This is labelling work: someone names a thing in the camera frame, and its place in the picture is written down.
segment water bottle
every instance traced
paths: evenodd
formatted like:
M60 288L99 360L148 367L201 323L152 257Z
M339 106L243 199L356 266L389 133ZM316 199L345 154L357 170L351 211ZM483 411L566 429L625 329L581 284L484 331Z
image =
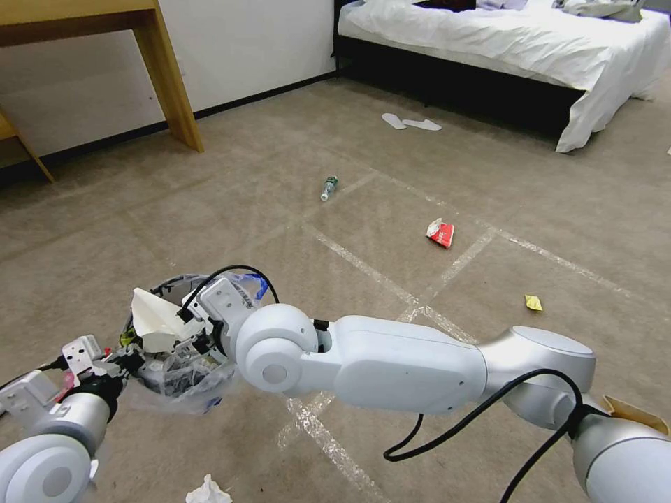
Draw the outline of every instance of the water bottle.
M324 190L322 192L322 201L329 200L329 196L333 193L334 190L336 190L337 185L338 185L337 176L331 176L326 178L326 181L324 182Z

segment black baseboard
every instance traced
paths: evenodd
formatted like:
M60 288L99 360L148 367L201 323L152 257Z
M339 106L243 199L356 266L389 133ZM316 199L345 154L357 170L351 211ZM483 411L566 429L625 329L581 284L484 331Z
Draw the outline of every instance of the black baseboard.
M194 112L194 117L196 120L202 119L204 117L209 117L210 115L214 115L216 113L224 112L225 110L230 110L231 108L236 108L242 105L247 105L248 103L254 103L255 101L260 101L262 99L270 98L272 96L277 96L278 94L282 94L288 91L293 91L295 89L299 89L300 87L304 87L310 84L314 84L315 82L319 82L321 80L328 80L332 77L334 77L336 72L328 72L324 73L322 75L317 75L316 77L311 77L309 79L301 80L299 82L294 82L293 84L288 84L285 86L281 87L276 87L275 89L270 89L269 91L264 91L258 94L253 94L251 96L247 96L245 98L240 98L234 101L229 101L228 103L223 103L221 105L215 105L213 107L205 108L204 110L199 110L198 112ZM69 159L72 159L73 157L77 157L83 154L87 154L89 152L94 152L96 150L100 150L103 148L110 147L112 145L116 145L118 143L123 143L128 140L134 140L135 138L139 138L141 136L146 136L150 135L153 133L156 133L158 131L163 131L164 129L168 128L168 124L165 121L161 122L156 122L155 124L149 124L147 126L142 126L137 129L132 129L130 131L125 131L123 133L119 133L113 136L108 136L106 138L101 138L100 140L95 140L92 142L88 143L83 143L81 145L77 145L76 147L70 147L65 150L59 150L58 152L53 152L52 154L46 154L42 156L42 162L49 168L54 165L58 165L60 163L63 163L65 161L68 161ZM0 169L1 172L5 172L7 170L15 170L15 168L21 168L23 169L24 166L27 166L29 164L32 164L33 161L31 160L26 160L23 162L20 162L18 164L14 164L12 166L6 166L2 169Z

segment floor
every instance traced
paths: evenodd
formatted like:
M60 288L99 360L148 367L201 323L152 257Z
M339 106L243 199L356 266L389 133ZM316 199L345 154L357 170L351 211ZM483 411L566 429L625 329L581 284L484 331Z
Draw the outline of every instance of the floor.
M383 112L430 117L396 131ZM131 290L244 261L308 315L367 314L465 341L512 324L569 335L599 357L595 395L671 419L671 73L582 150L329 80L199 121L205 153L158 133L75 159L48 185L0 189L0 381L73 338L114 345ZM327 175L340 187L319 200ZM456 225L429 242L429 222ZM524 307L541 297L545 311ZM133 410L107 433L96 502L181 502L211 473L236 503L496 502L548 436L494 407L448 444L397 464L382 452L412 414L300 400L240 384L203 417ZM432 417L420 439L463 415ZM20 437L0 420L0 446ZM568 444L515 502L585 502Z

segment slipper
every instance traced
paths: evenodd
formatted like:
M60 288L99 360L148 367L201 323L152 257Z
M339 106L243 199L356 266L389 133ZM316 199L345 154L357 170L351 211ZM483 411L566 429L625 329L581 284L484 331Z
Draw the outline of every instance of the slipper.
M406 126L414 126L420 129L426 129L427 131L440 131L442 126L439 126L435 122L430 121L429 119L424 119L423 121L412 121L409 119L403 119L402 121Z
M405 129L407 127L404 123L401 122L401 119L398 118L398 115L395 114L382 114L382 120L394 129Z

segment transparent plastic bag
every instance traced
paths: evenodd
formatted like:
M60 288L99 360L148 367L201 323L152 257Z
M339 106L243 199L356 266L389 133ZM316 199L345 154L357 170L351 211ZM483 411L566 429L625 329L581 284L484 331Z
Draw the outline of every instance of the transparent plastic bag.
M228 278L254 307L260 306L268 290L263 278L256 274L231 272L221 276ZM177 276L153 288L151 292L180 305L182 299L204 279L207 276ZM132 322L129 317L122 336L132 329ZM184 348L178 353L146 353L145 357L148 357L146 364L130 379L124 393L130 405L137 409L168 414L205 414L218 405L224 395L234 391L238 381L237 366L233 361L225 358L224 361L218 361L211 355L201 355L192 349Z
M232 361L216 365L205 359L171 356L147 365L154 367L150 376L142 373L131 379L124 393L136 409L200 416L233 393L238 382L238 369Z

